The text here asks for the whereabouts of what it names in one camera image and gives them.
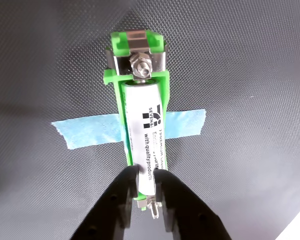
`blue tape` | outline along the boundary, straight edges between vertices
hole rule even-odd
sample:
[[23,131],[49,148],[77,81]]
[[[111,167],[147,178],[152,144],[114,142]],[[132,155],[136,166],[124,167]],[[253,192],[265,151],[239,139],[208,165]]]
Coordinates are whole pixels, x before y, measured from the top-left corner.
[[[172,111],[165,117],[165,138],[200,135],[206,110]],[[64,137],[68,149],[117,143],[123,140],[119,114],[85,116],[51,123]]]

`green plastic bracket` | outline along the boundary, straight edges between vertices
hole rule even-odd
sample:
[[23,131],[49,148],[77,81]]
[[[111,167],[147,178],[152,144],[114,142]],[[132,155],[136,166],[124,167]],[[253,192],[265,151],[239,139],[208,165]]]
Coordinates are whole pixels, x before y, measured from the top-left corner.
[[[162,53],[165,50],[164,36],[150,30],[146,30],[145,34],[152,54]],[[128,37],[125,31],[111,33],[111,44],[113,55],[117,57],[130,55]]]
[[[165,42],[162,35],[149,31],[146,31],[147,40],[150,46],[151,53],[162,53],[165,49]],[[130,50],[128,46],[127,33],[126,32],[113,32],[111,34],[111,42],[113,54],[117,57],[130,55]],[[170,74],[169,71],[152,72],[151,78],[158,81],[158,88],[162,101],[163,110],[163,123],[166,126],[166,113],[168,102],[170,98]],[[113,83],[116,104],[119,112],[119,119],[121,123],[121,134],[123,136],[124,150],[126,154],[127,165],[133,165],[133,159],[130,149],[127,121],[126,121],[126,110],[125,101],[123,95],[123,84],[127,81],[133,79],[132,74],[129,75],[117,75],[115,69],[104,70],[103,82],[105,85]],[[167,158],[165,161],[165,166],[168,169]],[[144,200],[146,196],[139,192],[138,197],[135,200]]]

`textured mat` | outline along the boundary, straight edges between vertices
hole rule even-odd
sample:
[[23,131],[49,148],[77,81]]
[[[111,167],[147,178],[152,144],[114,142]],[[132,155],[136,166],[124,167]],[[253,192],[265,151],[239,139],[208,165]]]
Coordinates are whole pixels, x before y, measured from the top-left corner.
[[[274,240],[300,211],[300,0],[0,1],[0,240],[69,239],[125,167],[50,123],[118,112],[104,49],[136,28],[168,42],[168,111],[207,111],[169,169],[234,240]],[[134,205],[125,239],[172,236]]]

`white battery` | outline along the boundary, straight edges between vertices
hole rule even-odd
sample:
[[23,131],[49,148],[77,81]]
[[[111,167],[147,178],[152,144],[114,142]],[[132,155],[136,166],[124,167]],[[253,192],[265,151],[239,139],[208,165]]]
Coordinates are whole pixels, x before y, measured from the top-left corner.
[[155,195],[154,169],[167,169],[165,127],[158,83],[148,79],[123,85],[132,161],[139,165],[138,190]]

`hex nut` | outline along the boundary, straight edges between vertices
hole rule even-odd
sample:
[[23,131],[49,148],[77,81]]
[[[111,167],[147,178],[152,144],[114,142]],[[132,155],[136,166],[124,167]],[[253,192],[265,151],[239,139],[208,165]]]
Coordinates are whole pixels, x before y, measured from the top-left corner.
[[133,75],[141,79],[150,76],[153,69],[152,69],[152,61],[148,54],[143,52],[137,52],[130,57],[129,61],[131,64]]

